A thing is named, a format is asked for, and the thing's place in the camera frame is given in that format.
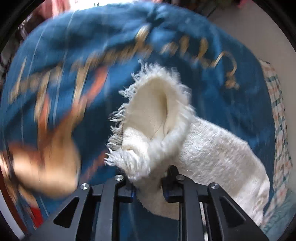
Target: white fleece fabric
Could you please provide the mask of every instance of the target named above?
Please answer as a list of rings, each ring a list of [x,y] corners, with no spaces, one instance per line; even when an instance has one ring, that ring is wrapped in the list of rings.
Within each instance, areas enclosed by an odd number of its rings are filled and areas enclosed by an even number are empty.
[[[260,225],[270,187],[261,161],[245,141],[195,116],[176,71],[141,65],[135,83],[120,91],[129,102],[111,119],[116,124],[105,163],[125,171],[137,198],[156,215],[179,219],[178,204],[167,203],[160,186],[175,165],[196,183],[218,183]]]

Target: checkered fabric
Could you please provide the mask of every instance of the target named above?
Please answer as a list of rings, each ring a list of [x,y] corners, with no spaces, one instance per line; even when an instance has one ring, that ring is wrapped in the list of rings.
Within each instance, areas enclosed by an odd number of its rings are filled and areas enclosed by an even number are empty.
[[[261,224],[261,227],[263,228],[268,223],[270,217],[274,214],[275,209],[282,205],[286,198],[289,176],[292,169],[292,161],[288,151],[285,108],[279,78],[270,63],[261,60],[259,62],[262,66],[270,96],[276,140],[273,176],[273,189],[275,194],[264,215],[264,219]]]

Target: silver screw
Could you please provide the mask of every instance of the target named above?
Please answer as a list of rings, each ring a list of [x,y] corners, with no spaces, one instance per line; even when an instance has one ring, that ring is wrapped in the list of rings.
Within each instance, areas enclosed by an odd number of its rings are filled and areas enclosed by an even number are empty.
[[[218,183],[211,183],[211,184],[210,184],[210,187],[211,187],[212,189],[218,189],[220,186],[219,186]]]
[[[183,180],[185,179],[185,177],[184,177],[183,175],[177,175],[177,176],[176,176],[176,179],[177,179],[178,181],[183,181]]]
[[[114,178],[116,181],[121,181],[123,179],[123,175],[116,175]]]
[[[80,185],[80,188],[81,188],[82,190],[86,190],[86,189],[89,188],[89,184],[88,184],[88,183],[82,183],[82,184]]]

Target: triangular cutout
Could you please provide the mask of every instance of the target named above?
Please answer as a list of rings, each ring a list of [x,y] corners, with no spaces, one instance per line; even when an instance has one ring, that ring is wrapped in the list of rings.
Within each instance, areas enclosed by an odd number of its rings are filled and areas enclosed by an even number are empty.
[[[75,197],[71,202],[56,216],[54,219],[54,224],[62,226],[64,228],[69,228],[78,205],[79,198]]]
[[[226,197],[220,198],[220,203],[229,228],[237,227],[245,222],[245,218],[236,210]]]

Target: brown edge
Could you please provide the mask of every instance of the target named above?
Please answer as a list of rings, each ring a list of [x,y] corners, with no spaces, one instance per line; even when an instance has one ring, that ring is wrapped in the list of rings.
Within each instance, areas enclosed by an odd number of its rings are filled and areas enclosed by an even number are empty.
[[[19,225],[20,229],[24,232],[24,234],[26,234],[28,232],[27,228],[26,228],[24,222],[22,221],[22,219],[20,218],[15,205],[8,194],[8,191],[6,189],[6,185],[4,183],[4,177],[3,177],[3,173],[1,171],[1,169],[0,169],[0,192],[2,192],[4,201],[6,202],[6,205],[9,209],[11,215],[15,219],[16,223]]]

